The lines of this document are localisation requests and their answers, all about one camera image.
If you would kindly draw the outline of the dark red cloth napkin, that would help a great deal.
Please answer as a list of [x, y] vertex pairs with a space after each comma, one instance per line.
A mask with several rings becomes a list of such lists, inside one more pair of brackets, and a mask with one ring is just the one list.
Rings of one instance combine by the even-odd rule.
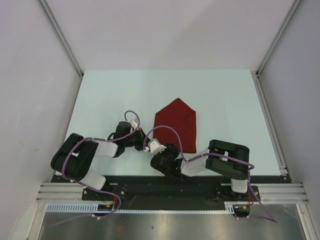
[[197, 118], [196, 111], [180, 98], [175, 99], [155, 114], [153, 138], [161, 144], [173, 144], [187, 154], [197, 152]]

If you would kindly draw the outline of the left aluminium frame post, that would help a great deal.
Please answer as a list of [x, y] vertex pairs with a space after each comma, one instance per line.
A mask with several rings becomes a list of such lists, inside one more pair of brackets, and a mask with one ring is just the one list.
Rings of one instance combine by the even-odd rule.
[[70, 44], [68, 43], [53, 11], [51, 10], [47, 0], [37, 0], [36, 1], [42, 10], [45, 18], [47, 19], [53, 33], [55, 34], [57, 40], [59, 41], [63, 51], [65, 52], [67, 58], [69, 59], [73, 69], [77, 75], [82, 79], [84, 72], [81, 70], [80, 64], [78, 63]]

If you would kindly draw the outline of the right aluminium table rail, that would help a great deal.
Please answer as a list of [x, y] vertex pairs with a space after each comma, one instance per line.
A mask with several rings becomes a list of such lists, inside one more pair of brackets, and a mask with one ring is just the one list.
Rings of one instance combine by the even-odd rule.
[[283, 152], [283, 148], [278, 136], [278, 132], [276, 130], [276, 126], [272, 117], [272, 113], [265, 95], [265, 92], [263, 90], [263, 86], [260, 80], [260, 77], [258, 74], [254, 71], [251, 72], [251, 76], [253, 79], [253, 83], [255, 85], [255, 89], [259, 98], [259, 102], [261, 105], [261, 109], [264, 115], [264, 119], [267, 125], [267, 129], [270, 135], [271, 143], [273, 146], [273, 150], [275, 152], [276, 160], [278, 162], [280, 174], [282, 176], [289, 176], [290, 172], [287, 166], [286, 157]]

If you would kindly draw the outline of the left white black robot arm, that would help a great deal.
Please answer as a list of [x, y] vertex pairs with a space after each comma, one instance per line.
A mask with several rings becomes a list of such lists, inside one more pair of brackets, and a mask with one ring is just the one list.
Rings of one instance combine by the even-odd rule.
[[107, 180], [91, 168], [93, 159], [98, 157], [117, 158], [126, 148], [142, 151], [144, 131], [134, 121], [120, 121], [108, 138], [87, 138], [72, 133], [53, 156], [50, 167], [66, 179], [77, 181], [93, 188], [93, 194], [100, 200], [110, 196]]

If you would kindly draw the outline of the aluminium frame post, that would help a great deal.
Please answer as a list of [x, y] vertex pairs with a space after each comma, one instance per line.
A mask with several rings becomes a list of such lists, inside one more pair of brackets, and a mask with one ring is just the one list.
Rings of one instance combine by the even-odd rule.
[[259, 64], [257, 70], [255, 71], [255, 74], [259, 77], [263, 70], [265, 69], [267, 63], [271, 59], [274, 51], [276, 50], [278, 44], [280, 43], [282, 37], [284, 36], [286, 30], [288, 29], [289, 25], [293, 21], [296, 13], [298, 12], [301, 4], [303, 3], [303, 0], [294, 0], [285, 15], [278, 31], [276, 32], [267, 52], [265, 53], [261, 63]]
[[65, 52], [67, 58], [69, 59], [73, 69], [77, 75], [82, 79], [84, 72], [81, 70], [80, 64], [78, 63], [70, 44], [68, 43], [53, 11], [51, 10], [47, 0], [37, 0], [36, 1], [42, 10], [45, 18], [47, 19], [53, 33], [55, 34], [57, 40], [59, 41], [63, 51]]

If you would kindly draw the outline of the right aluminium frame post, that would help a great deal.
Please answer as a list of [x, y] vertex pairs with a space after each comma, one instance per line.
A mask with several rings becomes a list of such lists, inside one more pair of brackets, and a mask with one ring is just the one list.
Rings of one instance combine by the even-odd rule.
[[255, 71], [255, 74], [259, 77], [263, 70], [265, 69], [267, 63], [271, 59], [274, 51], [276, 50], [278, 44], [280, 43], [282, 37], [284, 36], [286, 30], [288, 29], [289, 25], [293, 21], [296, 13], [298, 12], [301, 4], [303, 3], [303, 0], [294, 0], [285, 15], [278, 31], [276, 32], [267, 52], [265, 53], [261, 63], [259, 64], [257, 70]]

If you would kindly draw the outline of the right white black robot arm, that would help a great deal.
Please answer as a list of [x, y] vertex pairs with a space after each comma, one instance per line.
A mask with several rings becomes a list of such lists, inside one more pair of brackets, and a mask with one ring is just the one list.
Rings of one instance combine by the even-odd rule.
[[250, 149], [244, 145], [213, 139], [208, 148], [190, 159], [183, 159], [178, 148], [172, 144], [160, 144], [151, 140], [144, 148], [153, 154], [150, 166], [163, 175], [174, 179], [188, 179], [206, 170], [218, 173], [231, 180], [227, 193], [242, 201], [249, 194]]

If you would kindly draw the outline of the front aluminium extrusion rail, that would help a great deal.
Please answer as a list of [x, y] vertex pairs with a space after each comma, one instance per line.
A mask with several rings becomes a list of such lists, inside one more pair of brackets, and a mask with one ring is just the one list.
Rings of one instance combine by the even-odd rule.
[[42, 183], [37, 202], [76, 203], [82, 201], [83, 187], [77, 183]]

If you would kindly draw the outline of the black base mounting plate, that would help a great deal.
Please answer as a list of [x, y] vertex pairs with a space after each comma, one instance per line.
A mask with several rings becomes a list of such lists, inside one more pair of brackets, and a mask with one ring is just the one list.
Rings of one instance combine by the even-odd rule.
[[107, 176], [106, 186], [99, 193], [80, 188], [68, 190], [70, 196], [86, 202], [109, 203], [114, 199], [108, 192], [121, 199], [121, 210], [137, 211], [216, 211], [225, 203], [244, 205], [260, 197], [264, 186], [280, 187], [291, 183], [287, 176], [252, 176], [253, 192], [235, 193], [231, 180], [225, 176], [195, 176], [174, 179], [165, 176]]

